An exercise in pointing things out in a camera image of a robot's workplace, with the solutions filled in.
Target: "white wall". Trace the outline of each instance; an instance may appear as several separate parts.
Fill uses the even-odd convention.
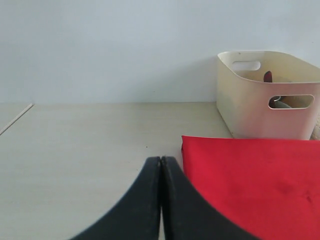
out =
[[[316,0],[0,0],[0,102],[215,99],[215,59],[276,50],[320,66]]]

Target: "basket handle hole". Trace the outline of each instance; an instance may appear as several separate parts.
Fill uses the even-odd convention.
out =
[[[231,65],[234,71],[257,71],[261,67],[259,61],[234,61]]]
[[[269,100],[272,109],[306,109],[314,102],[312,95],[273,96]]]

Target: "red fabric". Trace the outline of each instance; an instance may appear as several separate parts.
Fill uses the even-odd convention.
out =
[[[320,141],[182,142],[186,176],[233,223],[263,240],[320,240]]]

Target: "white plastic basket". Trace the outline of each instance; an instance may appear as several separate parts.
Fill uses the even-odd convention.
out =
[[[258,69],[234,70],[235,62]],[[274,83],[263,81],[271,71]],[[308,107],[269,107],[274,96],[313,96]],[[309,140],[320,112],[320,69],[289,54],[233,51],[218,54],[217,108],[235,138]]]

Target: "red cloth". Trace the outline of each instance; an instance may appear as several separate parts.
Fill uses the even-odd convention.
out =
[[[320,141],[182,137],[184,173],[263,240],[320,240]]]

